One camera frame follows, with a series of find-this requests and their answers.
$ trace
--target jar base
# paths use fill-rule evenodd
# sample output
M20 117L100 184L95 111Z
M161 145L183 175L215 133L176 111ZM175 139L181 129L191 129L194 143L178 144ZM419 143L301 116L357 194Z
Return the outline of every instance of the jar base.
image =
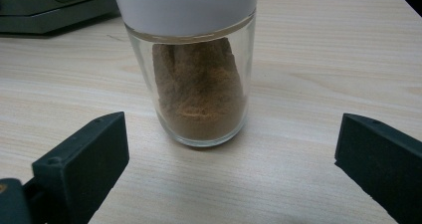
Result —
M211 147L216 146L219 144L222 144L228 140L230 140L232 137L234 137L240 129L242 129L243 125L246 122L246 116L242 118L242 120L239 122L239 124L234 128L232 131L227 133L226 135L215 138L215 139L206 139L206 140L198 140L198 139L190 139L186 137L182 137L178 134L176 134L173 130L171 130L167 125L165 125L165 121L162 119L160 115L158 115L158 119L161 123L161 126L164 128L164 130L170 135L170 137L182 144L192 146L192 147Z

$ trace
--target jar lid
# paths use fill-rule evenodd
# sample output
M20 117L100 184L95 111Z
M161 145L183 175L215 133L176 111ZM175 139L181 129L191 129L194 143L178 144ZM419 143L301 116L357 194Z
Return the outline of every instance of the jar lid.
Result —
M116 0L124 23L155 36L198 36L241 22L257 0Z

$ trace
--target cinnamon powder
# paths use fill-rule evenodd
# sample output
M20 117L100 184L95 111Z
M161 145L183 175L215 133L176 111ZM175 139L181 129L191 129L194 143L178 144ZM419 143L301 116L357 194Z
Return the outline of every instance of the cinnamon powder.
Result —
M246 100L227 38L152 47L159 107L167 127L189 139L215 139L235 129Z

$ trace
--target black device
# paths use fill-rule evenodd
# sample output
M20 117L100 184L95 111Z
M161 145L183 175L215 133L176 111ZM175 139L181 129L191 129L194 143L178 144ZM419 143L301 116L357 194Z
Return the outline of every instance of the black device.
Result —
M124 113L98 117L35 161L25 185L0 179L0 223L86 224L128 161Z
M0 0L0 33L46 34L112 12L115 0Z
M335 159L398 223L422 223L422 142L378 120L345 113Z

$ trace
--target light wood surface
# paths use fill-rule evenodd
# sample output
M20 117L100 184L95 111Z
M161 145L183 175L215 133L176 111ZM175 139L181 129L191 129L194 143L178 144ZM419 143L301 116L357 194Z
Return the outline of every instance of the light wood surface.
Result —
M334 151L344 112L422 139L421 51L404 0L258 0L249 119L192 149L161 128L121 18L0 38L0 178L123 111L130 163L91 223L395 223Z

